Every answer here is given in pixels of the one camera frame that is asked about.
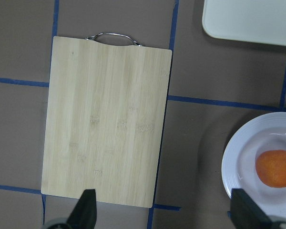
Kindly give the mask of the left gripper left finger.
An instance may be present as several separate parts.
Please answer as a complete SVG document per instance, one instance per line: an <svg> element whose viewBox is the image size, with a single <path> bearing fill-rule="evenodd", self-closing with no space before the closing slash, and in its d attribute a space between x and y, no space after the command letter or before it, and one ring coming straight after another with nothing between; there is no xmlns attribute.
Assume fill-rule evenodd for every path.
<svg viewBox="0 0 286 229"><path fill-rule="evenodd" d="M86 189L68 218L57 218L45 223L43 229L93 229L97 221L95 189Z"/></svg>

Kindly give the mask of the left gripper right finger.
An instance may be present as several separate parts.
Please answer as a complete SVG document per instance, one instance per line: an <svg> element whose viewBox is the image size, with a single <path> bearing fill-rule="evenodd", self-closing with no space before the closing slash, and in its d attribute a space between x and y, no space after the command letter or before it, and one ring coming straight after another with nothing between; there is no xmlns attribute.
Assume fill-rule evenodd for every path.
<svg viewBox="0 0 286 229"><path fill-rule="evenodd" d="M236 229L286 229L286 218L268 216L242 188L232 189L230 219Z"/></svg>

